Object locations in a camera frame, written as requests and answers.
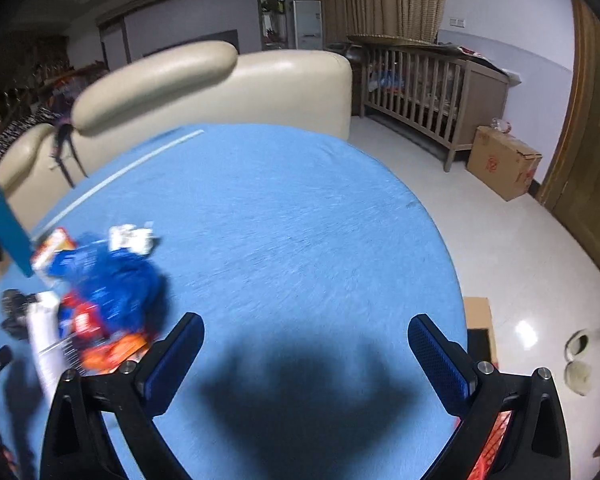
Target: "wooden door trim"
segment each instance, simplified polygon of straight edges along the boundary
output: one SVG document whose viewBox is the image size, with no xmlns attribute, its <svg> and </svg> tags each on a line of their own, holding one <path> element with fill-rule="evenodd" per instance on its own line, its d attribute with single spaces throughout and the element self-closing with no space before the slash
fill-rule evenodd
<svg viewBox="0 0 600 480">
<path fill-rule="evenodd" d="M 596 18 L 584 0 L 571 0 L 575 49 L 573 82 L 567 114 L 547 176 L 536 200 L 547 209 L 553 210 L 573 167 L 584 136 L 596 72 Z"/>
</svg>

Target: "pile of clutter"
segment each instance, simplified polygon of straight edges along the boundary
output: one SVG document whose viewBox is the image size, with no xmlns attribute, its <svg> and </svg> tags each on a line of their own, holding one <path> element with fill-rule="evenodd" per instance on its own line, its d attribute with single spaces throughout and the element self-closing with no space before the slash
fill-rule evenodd
<svg viewBox="0 0 600 480">
<path fill-rule="evenodd" d="M 66 368 L 108 373 L 148 350 L 155 336 L 148 319 L 162 287 L 147 259 L 153 244 L 148 226 L 114 226 L 107 240 L 84 234 L 77 241 L 56 228 L 31 259 L 50 290 L 3 293 L 2 328 L 29 339 L 45 392 Z"/>
</svg>

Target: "tiled floor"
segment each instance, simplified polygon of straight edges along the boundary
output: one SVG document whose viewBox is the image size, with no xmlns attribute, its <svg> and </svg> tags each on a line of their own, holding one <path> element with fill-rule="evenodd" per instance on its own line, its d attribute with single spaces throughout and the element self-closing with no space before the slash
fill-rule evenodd
<svg viewBox="0 0 600 480">
<path fill-rule="evenodd" d="M 349 142 L 383 162 L 420 199 L 445 239 L 464 296 L 491 303 L 500 369 L 552 370 L 567 424 L 573 480 L 600 467 L 600 273 L 565 229 L 531 196 L 504 202 L 462 162 L 450 173 L 411 141 L 370 119 L 352 118 Z M 526 322 L 538 340 L 516 332 Z M 564 345 L 592 335 L 584 360 L 593 389 L 578 396 L 564 383 Z"/>
</svg>

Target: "metal screw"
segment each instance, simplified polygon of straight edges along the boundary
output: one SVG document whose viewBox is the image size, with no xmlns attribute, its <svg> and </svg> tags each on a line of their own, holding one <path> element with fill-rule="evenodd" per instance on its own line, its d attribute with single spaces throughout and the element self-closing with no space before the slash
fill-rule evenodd
<svg viewBox="0 0 600 480">
<path fill-rule="evenodd" d="M 480 361 L 478 363 L 478 370 L 480 370 L 485 375 L 493 374 L 493 365 L 488 363 L 487 361 Z"/>
<path fill-rule="evenodd" d="M 125 361 L 120 365 L 118 370 L 120 370 L 120 372 L 125 375 L 130 374 L 131 372 L 133 372 L 136 369 L 137 364 L 138 363 L 136 363 L 135 361 Z"/>
<path fill-rule="evenodd" d="M 551 379 L 551 371 L 549 368 L 538 368 L 538 375 L 542 377 L 545 381 Z"/>
<path fill-rule="evenodd" d="M 76 375 L 76 371 L 73 368 L 69 368 L 62 376 L 62 380 L 66 383 L 69 383 L 75 379 Z"/>
</svg>

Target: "round table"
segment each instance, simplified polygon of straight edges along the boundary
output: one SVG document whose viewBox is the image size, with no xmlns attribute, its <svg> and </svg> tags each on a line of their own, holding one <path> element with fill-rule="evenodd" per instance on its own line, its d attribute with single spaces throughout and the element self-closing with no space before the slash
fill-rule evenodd
<svg viewBox="0 0 600 480">
<path fill-rule="evenodd" d="M 382 164 L 294 128 L 187 126 L 85 179 L 41 225 L 197 129 L 59 222 L 74 237 L 153 222 L 150 258 L 167 282 L 162 334 L 187 311 L 205 321 L 202 350 L 158 430 L 196 480 L 419 479 L 454 419 L 407 326 L 425 312 L 466 347 L 466 325 L 440 234 Z M 14 266 L 5 288 L 45 289 Z M 0 330 L 3 344 L 14 361 L 0 377 L 0 432 L 23 477 L 35 478 L 48 405 L 28 344 Z M 129 478 L 142 478 L 107 423 Z"/>
</svg>

